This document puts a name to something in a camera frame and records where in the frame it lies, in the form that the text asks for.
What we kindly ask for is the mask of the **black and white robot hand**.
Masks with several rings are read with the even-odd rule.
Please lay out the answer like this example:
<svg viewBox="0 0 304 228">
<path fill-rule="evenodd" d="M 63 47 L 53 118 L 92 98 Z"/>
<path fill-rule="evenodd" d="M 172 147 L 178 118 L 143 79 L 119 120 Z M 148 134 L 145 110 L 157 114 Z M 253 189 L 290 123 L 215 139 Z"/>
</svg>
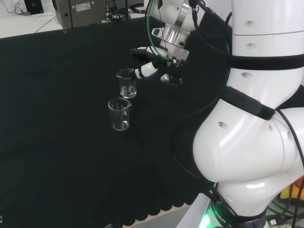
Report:
<svg viewBox="0 0 304 228">
<path fill-rule="evenodd" d="M 184 59 L 170 57 L 166 49 L 152 46 L 132 48 L 130 52 L 134 59 L 142 63 L 134 70 L 134 78 L 174 85 L 182 84 L 179 70 L 185 64 Z"/>
</svg>

